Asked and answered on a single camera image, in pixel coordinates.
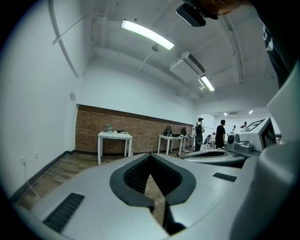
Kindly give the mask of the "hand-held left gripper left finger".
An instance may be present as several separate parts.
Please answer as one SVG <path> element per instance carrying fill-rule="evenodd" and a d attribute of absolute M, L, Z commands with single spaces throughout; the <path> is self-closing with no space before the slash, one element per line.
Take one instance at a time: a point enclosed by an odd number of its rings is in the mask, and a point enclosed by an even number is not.
<path fill-rule="evenodd" d="M 139 155 L 88 168 L 44 196 L 32 209 L 41 222 L 70 194 L 84 199 L 61 234 L 74 240 L 162 240 L 169 234 L 149 208 L 120 200 L 110 187 L 110 176 Z"/>

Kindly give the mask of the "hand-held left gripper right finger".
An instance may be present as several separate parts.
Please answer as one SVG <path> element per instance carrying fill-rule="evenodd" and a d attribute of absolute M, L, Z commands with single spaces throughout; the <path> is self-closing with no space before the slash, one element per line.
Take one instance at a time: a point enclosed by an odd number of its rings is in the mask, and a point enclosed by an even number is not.
<path fill-rule="evenodd" d="M 222 204 L 241 169 L 151 154 L 151 174 L 165 196 L 158 239 L 227 240 L 236 210 Z"/>

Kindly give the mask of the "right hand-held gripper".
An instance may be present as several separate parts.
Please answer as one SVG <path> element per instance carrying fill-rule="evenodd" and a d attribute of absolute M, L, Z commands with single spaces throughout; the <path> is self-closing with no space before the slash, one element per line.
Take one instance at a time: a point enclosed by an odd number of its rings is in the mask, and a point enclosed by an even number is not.
<path fill-rule="evenodd" d="M 246 158 L 258 156 L 265 148 L 276 144 L 276 135 L 271 118 L 252 122 L 235 134 L 229 134 L 224 149 L 242 156 L 228 156 L 228 151 L 222 149 L 205 150 L 188 153 L 181 158 L 186 161 L 242 168 Z"/>

